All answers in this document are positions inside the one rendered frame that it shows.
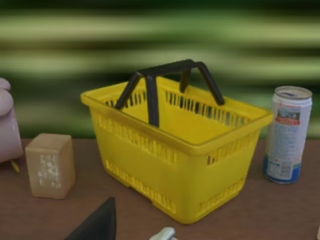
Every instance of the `box top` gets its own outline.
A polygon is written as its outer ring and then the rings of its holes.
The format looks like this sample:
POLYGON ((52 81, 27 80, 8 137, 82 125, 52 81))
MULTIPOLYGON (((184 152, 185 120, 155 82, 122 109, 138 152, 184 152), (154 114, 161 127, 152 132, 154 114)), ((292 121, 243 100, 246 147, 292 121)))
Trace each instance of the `box top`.
POLYGON ((26 146, 26 149, 59 150, 71 139, 70 135, 41 133, 26 146))

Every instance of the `can lid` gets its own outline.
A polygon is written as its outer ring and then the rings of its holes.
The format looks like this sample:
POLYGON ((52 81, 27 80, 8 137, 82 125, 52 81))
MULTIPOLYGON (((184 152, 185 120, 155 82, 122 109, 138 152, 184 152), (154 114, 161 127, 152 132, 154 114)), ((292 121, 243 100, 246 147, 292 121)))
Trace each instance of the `can lid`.
POLYGON ((292 100, 309 99, 312 96, 311 91, 299 86, 279 86, 274 92, 282 98, 292 100))

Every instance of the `plastic basket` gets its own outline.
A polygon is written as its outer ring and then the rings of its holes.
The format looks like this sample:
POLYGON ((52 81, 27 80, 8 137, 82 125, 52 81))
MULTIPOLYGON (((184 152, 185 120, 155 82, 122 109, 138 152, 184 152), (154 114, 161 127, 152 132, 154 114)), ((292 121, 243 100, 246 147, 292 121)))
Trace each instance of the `plastic basket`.
POLYGON ((239 193, 260 130, 273 117, 222 97, 206 66, 192 60, 137 71, 129 82, 84 92, 81 101, 106 171, 182 224, 239 193), (187 87, 192 68, 210 92, 187 87), (175 72, 180 84, 160 77, 175 72))

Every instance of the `brown table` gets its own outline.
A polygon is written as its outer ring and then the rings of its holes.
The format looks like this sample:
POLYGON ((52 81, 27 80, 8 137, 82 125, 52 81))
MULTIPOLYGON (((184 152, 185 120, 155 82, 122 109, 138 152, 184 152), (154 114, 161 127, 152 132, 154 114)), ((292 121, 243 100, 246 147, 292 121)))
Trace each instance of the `brown table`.
POLYGON ((174 227, 179 240, 314 240, 320 225, 320 141, 307 141, 296 184, 262 176, 265 143, 257 145, 241 193, 193 225, 180 225, 104 170, 95 140, 74 139, 77 182, 64 200, 32 197, 21 173, 0 165, 0 239, 63 240, 108 197, 116 197, 117 240, 148 240, 174 227))

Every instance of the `can label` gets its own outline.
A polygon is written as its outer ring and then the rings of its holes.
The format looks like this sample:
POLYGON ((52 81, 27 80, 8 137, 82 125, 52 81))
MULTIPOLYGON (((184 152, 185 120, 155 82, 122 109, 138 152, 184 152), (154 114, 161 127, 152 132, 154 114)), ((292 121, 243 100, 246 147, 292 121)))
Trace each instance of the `can label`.
POLYGON ((274 103, 274 121, 269 126, 264 174, 279 182, 295 182, 301 169, 311 105, 274 103))

